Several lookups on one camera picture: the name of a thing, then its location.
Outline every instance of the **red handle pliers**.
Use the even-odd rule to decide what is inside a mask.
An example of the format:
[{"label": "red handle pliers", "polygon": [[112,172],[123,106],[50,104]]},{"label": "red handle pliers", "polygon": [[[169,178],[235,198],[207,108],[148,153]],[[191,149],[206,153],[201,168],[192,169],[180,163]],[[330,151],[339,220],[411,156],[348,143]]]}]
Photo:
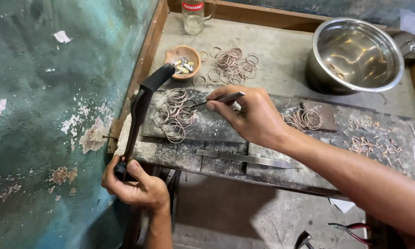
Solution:
[{"label": "red handle pliers", "polygon": [[352,235],[352,237],[354,237],[356,240],[358,240],[359,242],[372,246],[372,242],[368,239],[362,239],[360,238],[358,235],[354,234],[351,230],[354,229],[359,229],[359,228],[365,228],[365,229],[369,229],[370,231],[372,230],[372,228],[364,223],[354,223],[354,224],[350,224],[350,225],[341,225],[338,223],[328,223],[329,225],[333,225],[336,229],[338,230],[343,230],[346,231],[348,234]]}]

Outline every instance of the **red label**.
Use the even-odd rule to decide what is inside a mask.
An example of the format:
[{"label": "red label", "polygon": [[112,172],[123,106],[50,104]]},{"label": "red label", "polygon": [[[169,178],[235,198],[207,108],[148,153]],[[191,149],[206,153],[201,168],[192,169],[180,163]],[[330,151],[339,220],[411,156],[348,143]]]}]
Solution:
[{"label": "red label", "polygon": [[192,4],[187,4],[187,3],[182,3],[182,7],[189,10],[189,11],[197,11],[203,8],[203,3],[199,3],[196,5],[192,5]]}]

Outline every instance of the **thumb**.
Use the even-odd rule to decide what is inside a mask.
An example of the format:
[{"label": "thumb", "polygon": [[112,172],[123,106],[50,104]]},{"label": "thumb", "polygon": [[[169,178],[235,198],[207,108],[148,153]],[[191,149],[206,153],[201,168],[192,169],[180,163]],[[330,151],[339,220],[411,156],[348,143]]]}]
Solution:
[{"label": "thumb", "polygon": [[150,179],[150,175],[144,171],[140,164],[136,160],[131,160],[126,166],[127,173],[141,183],[147,183]]},{"label": "thumb", "polygon": [[238,114],[236,111],[232,110],[228,105],[223,102],[210,100],[206,103],[206,106],[209,110],[215,111],[216,113],[220,114],[220,116],[224,117],[232,127],[236,123],[238,119]]}]

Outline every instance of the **hand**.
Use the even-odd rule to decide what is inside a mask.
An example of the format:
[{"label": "hand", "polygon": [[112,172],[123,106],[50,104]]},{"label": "hand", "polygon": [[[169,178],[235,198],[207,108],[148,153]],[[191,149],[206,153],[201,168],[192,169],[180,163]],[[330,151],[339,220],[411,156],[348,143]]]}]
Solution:
[{"label": "hand", "polygon": [[[239,113],[230,108],[233,101],[225,104],[212,100],[240,91],[246,95],[237,100],[241,105]],[[228,85],[216,89],[206,99],[209,110],[224,117],[242,138],[251,143],[275,150],[283,134],[291,128],[283,121],[263,88]]]},{"label": "hand", "polygon": [[153,211],[168,211],[169,192],[163,180],[148,175],[136,160],[131,160],[127,164],[127,173],[138,182],[122,182],[114,174],[114,167],[119,161],[118,155],[112,158],[101,177],[101,186],[109,194],[116,194],[124,203],[151,207]]}]

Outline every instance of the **metal bowl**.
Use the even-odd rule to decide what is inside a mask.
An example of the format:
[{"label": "metal bowl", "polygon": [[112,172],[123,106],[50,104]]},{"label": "metal bowl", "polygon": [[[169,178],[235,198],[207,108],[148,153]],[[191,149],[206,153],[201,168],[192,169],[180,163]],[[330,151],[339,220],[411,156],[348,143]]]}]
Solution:
[{"label": "metal bowl", "polygon": [[335,18],[314,33],[306,78],[317,92],[378,93],[398,84],[403,73],[404,59],[396,43],[368,22]]}]

